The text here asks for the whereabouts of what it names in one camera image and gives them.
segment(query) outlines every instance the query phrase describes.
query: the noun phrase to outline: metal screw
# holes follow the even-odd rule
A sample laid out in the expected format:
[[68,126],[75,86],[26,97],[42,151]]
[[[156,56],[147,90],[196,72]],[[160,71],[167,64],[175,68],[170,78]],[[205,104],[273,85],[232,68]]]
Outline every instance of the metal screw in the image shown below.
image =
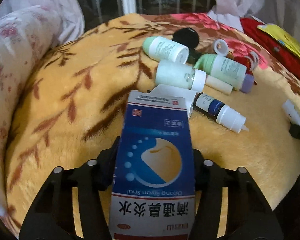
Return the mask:
[[60,167],[60,166],[58,166],[58,167],[55,167],[55,168],[53,169],[53,172],[54,172],[54,173],[60,173],[62,170],[63,170],[63,168]]
[[88,165],[89,166],[94,166],[94,165],[96,165],[97,164],[97,160],[95,160],[95,159],[92,159],[92,160],[89,160],[88,161]]
[[238,170],[239,170],[240,173],[243,173],[243,174],[246,174],[248,172],[245,167],[239,167]]
[[211,160],[204,160],[204,165],[206,165],[206,166],[212,166],[213,165],[213,161],[211,161]]

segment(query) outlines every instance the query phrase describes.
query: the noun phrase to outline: blanket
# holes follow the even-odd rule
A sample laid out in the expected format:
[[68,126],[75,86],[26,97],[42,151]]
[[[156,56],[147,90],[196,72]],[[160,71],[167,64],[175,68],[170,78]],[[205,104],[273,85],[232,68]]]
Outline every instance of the blanket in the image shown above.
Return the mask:
[[[272,208],[283,199],[300,173],[300,141],[290,136],[281,105],[289,98],[300,112],[300,81],[245,34],[205,14],[130,14],[49,51],[28,79],[12,121],[5,160],[6,194],[10,215],[17,221],[16,234],[53,168],[79,167],[111,147],[121,133],[129,92],[155,87],[158,62],[143,53],[144,39],[171,38],[185,26],[199,33],[198,50],[203,53],[212,53],[213,41],[222,38],[235,57],[254,51],[260,58],[251,93],[233,91],[227,96],[208,87],[203,90],[245,116],[250,131],[236,134],[194,112],[189,120],[193,148],[221,167],[245,166]],[[106,219],[110,195],[111,189],[100,192]],[[82,236],[77,201],[74,218]],[[225,223],[226,209],[220,228]]]

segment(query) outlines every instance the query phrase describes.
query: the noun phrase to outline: nose illustration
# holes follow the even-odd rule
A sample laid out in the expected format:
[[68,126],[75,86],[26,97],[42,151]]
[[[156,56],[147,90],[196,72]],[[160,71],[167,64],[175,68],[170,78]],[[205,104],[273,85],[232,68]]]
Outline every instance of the nose illustration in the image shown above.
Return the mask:
[[169,141],[156,138],[155,147],[141,154],[142,161],[166,183],[175,179],[181,171],[181,156]]

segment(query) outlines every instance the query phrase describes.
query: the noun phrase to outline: nasal spray box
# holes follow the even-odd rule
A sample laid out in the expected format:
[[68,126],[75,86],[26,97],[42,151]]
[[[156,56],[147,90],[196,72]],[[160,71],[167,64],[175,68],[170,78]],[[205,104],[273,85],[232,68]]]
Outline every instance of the nasal spray box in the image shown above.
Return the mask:
[[112,238],[186,240],[194,217],[194,160],[185,100],[132,91],[114,171]]

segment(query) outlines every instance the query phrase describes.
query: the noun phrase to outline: black round object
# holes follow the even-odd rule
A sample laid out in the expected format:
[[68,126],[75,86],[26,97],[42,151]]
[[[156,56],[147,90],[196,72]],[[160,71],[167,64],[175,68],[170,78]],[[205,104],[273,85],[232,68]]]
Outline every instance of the black round object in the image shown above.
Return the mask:
[[173,34],[173,41],[187,46],[189,49],[195,49],[199,44],[199,35],[192,28],[183,28]]

